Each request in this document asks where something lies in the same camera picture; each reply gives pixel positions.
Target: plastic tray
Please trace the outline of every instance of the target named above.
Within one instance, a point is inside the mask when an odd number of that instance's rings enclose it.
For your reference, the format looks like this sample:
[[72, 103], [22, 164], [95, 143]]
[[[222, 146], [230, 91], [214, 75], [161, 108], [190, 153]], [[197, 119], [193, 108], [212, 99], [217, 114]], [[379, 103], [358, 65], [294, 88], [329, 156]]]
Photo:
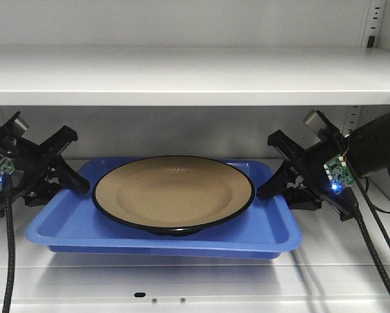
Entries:
[[[110, 170], [138, 158], [98, 158], [79, 173], [91, 187]], [[271, 170], [260, 162], [222, 160], [245, 172], [257, 188]], [[41, 210], [26, 231], [27, 238], [54, 252], [156, 254], [272, 259], [295, 249], [302, 236], [282, 196], [266, 201], [255, 198], [241, 215], [193, 235], [154, 235], [119, 224], [104, 216], [86, 195], [62, 190]]]

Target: black plate rim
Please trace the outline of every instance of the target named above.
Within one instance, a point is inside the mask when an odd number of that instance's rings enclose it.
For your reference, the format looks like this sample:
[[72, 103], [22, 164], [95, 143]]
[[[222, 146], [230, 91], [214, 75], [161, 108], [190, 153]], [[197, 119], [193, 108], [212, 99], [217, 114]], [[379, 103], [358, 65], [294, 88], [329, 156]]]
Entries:
[[[226, 165], [226, 166], [229, 166], [235, 170], [237, 170], [239, 173], [241, 173], [246, 179], [247, 181], [250, 183], [250, 187], [251, 187], [251, 193], [250, 193], [250, 198], [247, 200], [246, 204], [244, 206], [242, 206], [240, 209], [238, 209], [236, 212], [224, 217], [224, 218], [220, 218], [219, 220], [215, 220], [215, 221], [212, 221], [212, 222], [208, 222], [208, 223], [204, 223], [204, 224], [198, 224], [198, 225], [191, 225], [191, 226], [176, 226], [176, 227], [159, 227], [159, 226], [148, 226], [148, 225], [141, 225], [141, 224], [137, 224], [137, 223], [133, 223], [133, 222], [129, 222], [127, 220], [123, 220], [121, 218], [118, 218], [112, 214], [110, 214], [109, 212], [107, 212], [104, 208], [102, 208], [102, 206], [98, 203], [97, 201], [97, 197], [96, 197], [96, 189], [97, 189], [97, 186], [99, 184], [99, 182], [101, 180], [103, 180], [103, 178], [105, 176], [107, 176], [109, 173], [111, 173], [112, 171], [115, 171], [117, 168], [120, 168], [122, 166], [125, 166], [127, 164], [131, 164], [131, 163], [134, 163], [134, 162], [137, 162], [137, 161], [141, 161], [141, 160], [148, 160], [150, 158], [164, 158], [164, 157], [190, 157], [190, 158], [202, 158], [202, 159], [205, 159], [205, 160], [210, 160], [210, 161], [214, 161], [214, 162], [218, 162], [218, 163], [221, 163], [223, 165]], [[224, 222], [227, 222], [237, 216], [239, 216], [241, 213], [243, 213], [244, 211], [246, 211], [248, 209], [248, 207], [250, 207], [250, 205], [252, 204], [253, 200], [254, 200], [254, 197], [256, 195], [256, 189], [254, 187], [254, 184], [252, 182], [252, 180], [250, 179], [249, 176], [247, 176], [245, 173], [243, 173], [241, 170], [239, 170], [238, 168], [234, 167], [234, 166], [231, 166], [225, 162], [222, 162], [222, 161], [219, 161], [219, 160], [215, 160], [213, 158], [205, 158], [203, 156], [192, 156], [192, 155], [161, 155], [161, 156], [152, 156], [152, 157], [149, 157], [149, 158], [139, 158], [138, 160], [133, 160], [131, 162], [127, 162], [127, 163], [124, 163], [120, 166], [117, 166], [115, 168], [113, 168], [112, 170], [110, 170], [108, 173], [105, 173], [94, 185], [94, 187], [92, 188], [92, 201], [95, 205], [95, 207], [102, 213], [104, 214], [105, 216], [107, 216], [108, 218], [120, 223], [120, 224], [123, 224], [123, 225], [127, 225], [127, 226], [130, 226], [130, 227], [133, 227], [133, 228], [137, 228], [139, 230], [147, 230], [147, 231], [150, 231], [151, 233], [155, 233], [155, 234], [158, 234], [158, 235], [189, 235], [191, 233], [196, 233], [200, 230], [203, 230], [205, 228], [209, 228], [211, 226], [216, 226], [216, 225], [219, 225], [219, 224], [222, 224]]]

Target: tan plate surface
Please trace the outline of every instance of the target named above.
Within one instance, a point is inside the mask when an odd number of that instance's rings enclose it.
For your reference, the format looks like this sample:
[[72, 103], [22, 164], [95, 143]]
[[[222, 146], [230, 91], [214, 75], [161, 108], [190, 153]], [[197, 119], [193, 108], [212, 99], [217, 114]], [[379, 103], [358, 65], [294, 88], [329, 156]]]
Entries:
[[133, 224], [173, 228], [215, 222], [246, 206], [252, 185], [239, 170], [195, 156], [159, 156], [105, 175], [95, 200]]

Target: metal shelf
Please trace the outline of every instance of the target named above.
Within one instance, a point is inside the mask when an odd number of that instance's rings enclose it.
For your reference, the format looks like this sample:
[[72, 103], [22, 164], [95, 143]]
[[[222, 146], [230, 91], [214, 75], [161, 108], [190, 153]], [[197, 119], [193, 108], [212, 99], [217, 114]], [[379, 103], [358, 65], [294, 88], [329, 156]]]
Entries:
[[[276, 168], [279, 160], [266, 160]], [[390, 273], [390, 253], [357, 193], [378, 252]], [[372, 200], [390, 209], [375, 187]], [[15, 207], [17, 268], [13, 311], [75, 312], [390, 312], [390, 300], [353, 220], [330, 207], [294, 211], [302, 245], [274, 260], [53, 253], [23, 233], [40, 208]], [[390, 216], [381, 216], [390, 233]], [[0, 304], [7, 267], [0, 219]], [[135, 292], [145, 292], [135, 298]]]
[[0, 105], [390, 104], [390, 52], [0, 46]]

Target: green circuit board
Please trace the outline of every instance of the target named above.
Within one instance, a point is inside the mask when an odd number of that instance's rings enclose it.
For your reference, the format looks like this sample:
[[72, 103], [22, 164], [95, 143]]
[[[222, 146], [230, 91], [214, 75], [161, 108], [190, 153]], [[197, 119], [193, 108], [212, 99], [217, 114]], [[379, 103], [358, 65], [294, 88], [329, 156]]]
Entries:
[[331, 183], [331, 189], [335, 194], [339, 194], [346, 187], [355, 183], [352, 173], [343, 156], [336, 155], [324, 164], [324, 170]]

